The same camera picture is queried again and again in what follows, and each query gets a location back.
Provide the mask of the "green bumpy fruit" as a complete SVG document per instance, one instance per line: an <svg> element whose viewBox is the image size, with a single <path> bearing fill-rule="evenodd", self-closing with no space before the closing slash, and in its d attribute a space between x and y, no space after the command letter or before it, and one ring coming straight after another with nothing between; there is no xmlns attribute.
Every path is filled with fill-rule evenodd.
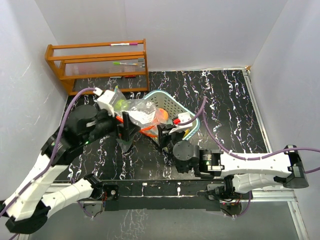
<svg viewBox="0 0 320 240"><path fill-rule="evenodd" d="M121 111L126 111L128 110L130 107L130 104L127 100L124 99L120 99L118 100L115 105L114 105L114 110L121 112Z"/></svg>

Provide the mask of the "red zipper clear bag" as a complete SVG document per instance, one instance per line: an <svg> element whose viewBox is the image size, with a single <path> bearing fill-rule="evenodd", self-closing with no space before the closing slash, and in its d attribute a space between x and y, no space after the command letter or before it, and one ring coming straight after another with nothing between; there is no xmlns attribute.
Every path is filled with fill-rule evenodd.
<svg viewBox="0 0 320 240"><path fill-rule="evenodd" d="M129 116L131 120L140 126L140 132L148 137L157 138L158 129L153 120L158 107L145 99L128 99L130 102Z"/></svg>

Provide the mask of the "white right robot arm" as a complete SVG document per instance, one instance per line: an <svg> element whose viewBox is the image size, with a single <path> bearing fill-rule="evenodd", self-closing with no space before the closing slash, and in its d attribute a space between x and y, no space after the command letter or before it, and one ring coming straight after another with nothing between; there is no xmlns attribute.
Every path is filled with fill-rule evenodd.
<svg viewBox="0 0 320 240"><path fill-rule="evenodd" d="M309 186L301 156L295 149L286 147L275 155L228 153L191 144L183 139L185 131L171 124L160 124L157 130L159 146L167 150L179 173L193 171L203 180L223 180L223 186L209 191L214 198L233 199L268 186Z"/></svg>

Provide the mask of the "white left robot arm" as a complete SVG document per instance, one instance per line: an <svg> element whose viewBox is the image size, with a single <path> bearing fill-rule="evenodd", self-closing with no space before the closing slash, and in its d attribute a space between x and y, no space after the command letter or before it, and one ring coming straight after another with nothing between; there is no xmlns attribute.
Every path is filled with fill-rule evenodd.
<svg viewBox="0 0 320 240"><path fill-rule="evenodd" d="M30 235L39 230L59 210L82 199L98 200L104 194L104 184L90 173L68 187L47 194L47 189L65 171L84 146L107 135L129 141L140 127L134 124L129 113L122 119L98 110L92 105L81 105L67 111L60 127L48 138L33 168L17 190L0 203L1 216L13 234Z"/></svg>

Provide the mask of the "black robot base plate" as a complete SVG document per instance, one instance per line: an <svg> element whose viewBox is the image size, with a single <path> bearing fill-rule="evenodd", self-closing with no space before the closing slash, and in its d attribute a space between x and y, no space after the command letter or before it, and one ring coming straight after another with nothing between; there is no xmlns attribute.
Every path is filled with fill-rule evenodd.
<svg viewBox="0 0 320 240"><path fill-rule="evenodd" d="M219 211L220 203L209 195L222 180L103 180L107 192L105 211L207 210Z"/></svg>

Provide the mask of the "blue zipper clear bag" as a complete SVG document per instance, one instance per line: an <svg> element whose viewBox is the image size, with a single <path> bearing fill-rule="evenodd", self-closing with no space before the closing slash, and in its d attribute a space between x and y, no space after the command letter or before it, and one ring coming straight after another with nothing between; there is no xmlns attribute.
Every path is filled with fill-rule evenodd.
<svg viewBox="0 0 320 240"><path fill-rule="evenodd" d="M130 150L133 138L140 131L140 127L135 124L129 115L130 101L126 99L118 86L115 87L115 100L112 103L116 121L116 140L123 153Z"/></svg>

